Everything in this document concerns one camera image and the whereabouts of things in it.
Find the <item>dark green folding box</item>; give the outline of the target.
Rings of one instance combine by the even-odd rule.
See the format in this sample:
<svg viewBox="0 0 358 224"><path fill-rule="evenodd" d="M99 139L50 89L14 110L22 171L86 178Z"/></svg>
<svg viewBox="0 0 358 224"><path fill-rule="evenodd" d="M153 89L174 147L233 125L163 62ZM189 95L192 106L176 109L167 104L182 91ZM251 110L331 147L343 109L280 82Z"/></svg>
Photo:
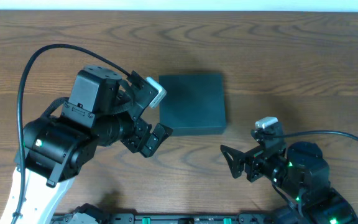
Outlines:
<svg viewBox="0 0 358 224"><path fill-rule="evenodd" d="M174 136L222 134L227 126L220 73L161 75L167 94L159 104L160 123Z"/></svg>

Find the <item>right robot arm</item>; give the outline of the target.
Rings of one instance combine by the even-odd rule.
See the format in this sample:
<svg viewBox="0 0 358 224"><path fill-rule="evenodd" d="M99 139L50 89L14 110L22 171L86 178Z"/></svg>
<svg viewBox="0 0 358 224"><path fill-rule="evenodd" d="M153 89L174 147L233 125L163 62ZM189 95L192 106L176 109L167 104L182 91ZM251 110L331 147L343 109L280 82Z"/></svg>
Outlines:
<svg viewBox="0 0 358 224"><path fill-rule="evenodd" d="M263 156L267 150L262 146L246 152L247 179L268 178L284 197L295 200L290 208L302 223L358 223L349 202L331 187L330 168L317 144L301 141L281 147L286 154L278 152L269 158Z"/></svg>

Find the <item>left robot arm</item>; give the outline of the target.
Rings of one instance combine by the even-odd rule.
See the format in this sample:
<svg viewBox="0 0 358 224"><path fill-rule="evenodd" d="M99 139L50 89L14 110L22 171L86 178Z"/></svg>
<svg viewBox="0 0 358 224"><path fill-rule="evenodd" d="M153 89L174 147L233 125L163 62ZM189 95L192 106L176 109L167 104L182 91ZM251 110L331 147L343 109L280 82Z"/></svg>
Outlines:
<svg viewBox="0 0 358 224"><path fill-rule="evenodd" d="M121 142L146 158L172 134L221 134L226 128L220 73L128 77L88 65L71 94L22 128L1 223L48 223L96 148Z"/></svg>

